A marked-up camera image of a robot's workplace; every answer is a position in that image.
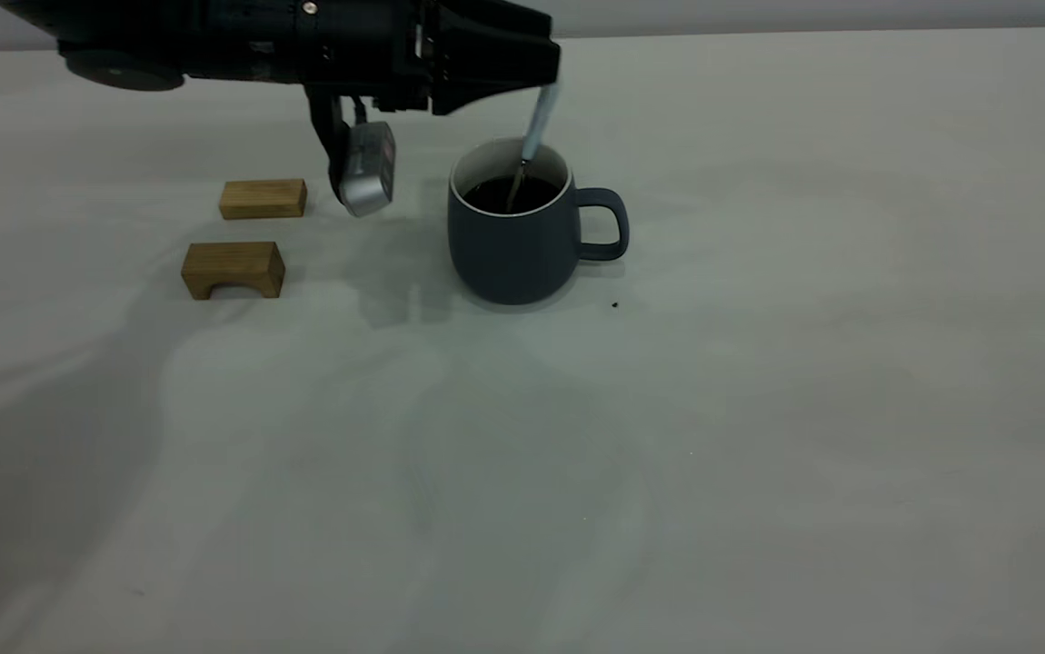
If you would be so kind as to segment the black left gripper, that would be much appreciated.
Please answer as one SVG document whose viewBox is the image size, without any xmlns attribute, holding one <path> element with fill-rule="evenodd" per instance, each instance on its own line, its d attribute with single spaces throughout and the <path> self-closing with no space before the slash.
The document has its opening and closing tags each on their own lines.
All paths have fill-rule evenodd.
<svg viewBox="0 0 1045 654">
<path fill-rule="evenodd" d="M 440 11 L 434 74 L 424 41 Z M 311 114 L 369 98 L 382 112 L 451 115 L 486 98 L 552 85 L 562 49 L 544 11 L 510 1 L 299 1 L 297 54 Z"/>
</svg>

